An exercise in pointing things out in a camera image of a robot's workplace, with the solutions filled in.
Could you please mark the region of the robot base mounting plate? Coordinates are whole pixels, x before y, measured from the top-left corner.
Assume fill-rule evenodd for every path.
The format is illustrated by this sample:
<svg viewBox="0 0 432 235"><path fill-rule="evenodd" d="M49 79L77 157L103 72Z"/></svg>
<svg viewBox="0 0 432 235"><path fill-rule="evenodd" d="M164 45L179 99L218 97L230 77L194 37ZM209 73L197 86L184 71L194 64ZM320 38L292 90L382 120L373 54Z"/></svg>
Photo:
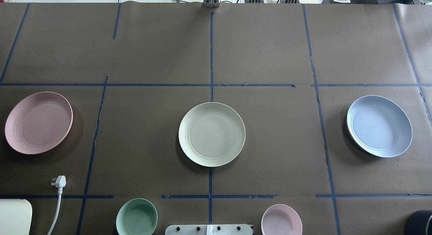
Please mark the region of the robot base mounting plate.
<svg viewBox="0 0 432 235"><path fill-rule="evenodd" d="M169 225L165 235L253 235L253 225L248 224L207 224Z"/></svg>

